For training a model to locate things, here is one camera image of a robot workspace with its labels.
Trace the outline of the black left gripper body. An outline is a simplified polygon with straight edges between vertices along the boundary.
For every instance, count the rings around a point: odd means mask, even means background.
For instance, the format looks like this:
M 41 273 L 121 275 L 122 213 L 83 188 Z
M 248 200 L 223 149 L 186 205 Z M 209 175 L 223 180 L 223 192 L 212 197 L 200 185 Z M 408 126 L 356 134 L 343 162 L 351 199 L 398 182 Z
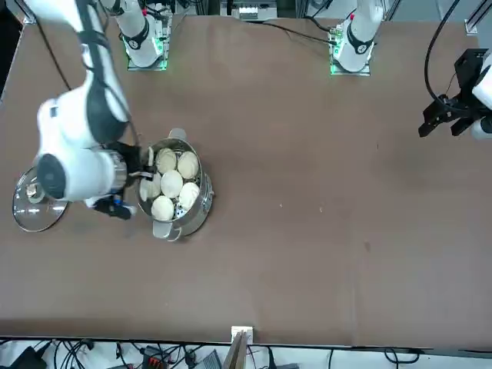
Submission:
M 484 59 L 487 57 L 487 48 L 468 48 L 454 63 L 460 92 L 459 101 L 471 99 L 472 88 L 481 73 Z

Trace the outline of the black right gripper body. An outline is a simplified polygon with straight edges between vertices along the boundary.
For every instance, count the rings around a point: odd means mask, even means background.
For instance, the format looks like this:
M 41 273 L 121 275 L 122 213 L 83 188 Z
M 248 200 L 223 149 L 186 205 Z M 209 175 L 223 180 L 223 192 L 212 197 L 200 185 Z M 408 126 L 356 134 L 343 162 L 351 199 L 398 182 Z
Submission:
M 113 150 L 122 156 L 129 175 L 135 176 L 141 171 L 141 147 L 139 145 L 129 145 L 116 141 L 113 143 Z

